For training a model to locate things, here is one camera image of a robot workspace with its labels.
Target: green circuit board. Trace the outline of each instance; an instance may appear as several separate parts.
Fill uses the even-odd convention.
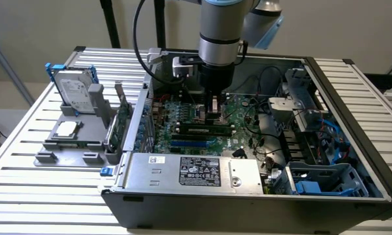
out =
[[[203,120],[199,117],[199,108],[201,105],[191,103],[182,103],[179,100],[171,99],[162,102],[162,108],[159,109],[159,116],[166,117],[167,121],[155,121],[155,140],[154,140],[154,153],[171,153],[171,154],[186,154],[186,155],[209,155],[209,156],[221,156],[223,150],[237,150],[241,146],[246,149],[249,138],[253,138],[256,143],[261,138],[258,135],[253,135],[243,128],[243,115],[249,109],[246,103],[249,98],[242,95],[234,95],[229,98],[222,105],[222,118],[214,124],[226,124],[234,125],[234,134],[230,137],[225,136],[209,136],[202,141],[205,146],[193,147],[193,146],[173,146],[174,152],[170,152],[171,141],[183,141],[174,140],[173,135],[177,135],[175,132],[175,123],[187,123],[187,124],[202,124]],[[253,118],[254,110],[250,109],[246,114],[247,117]],[[258,132],[257,125],[247,125],[249,129],[254,132]]]

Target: beige wall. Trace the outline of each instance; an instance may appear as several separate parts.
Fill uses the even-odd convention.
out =
[[[155,46],[151,1],[138,22],[138,46]],[[138,0],[113,0],[121,46],[130,48]],[[285,22],[266,53],[350,58],[365,72],[392,64],[392,0],[281,0]],[[199,8],[166,0],[166,45],[197,47]],[[43,63],[65,61],[75,45],[109,47],[98,0],[0,0],[0,48],[23,81],[47,82]],[[0,80],[7,79],[0,68]]]

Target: robot end effector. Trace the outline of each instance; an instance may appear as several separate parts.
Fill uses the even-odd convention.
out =
[[[215,97],[231,84],[234,61],[241,40],[266,49],[282,23],[278,0],[201,0],[198,57],[174,58],[174,76],[191,76],[197,66],[205,88],[206,114],[219,116]]]

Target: power supply label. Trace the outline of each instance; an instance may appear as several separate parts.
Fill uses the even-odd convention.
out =
[[[217,158],[179,158],[178,183],[187,186],[221,186]]]

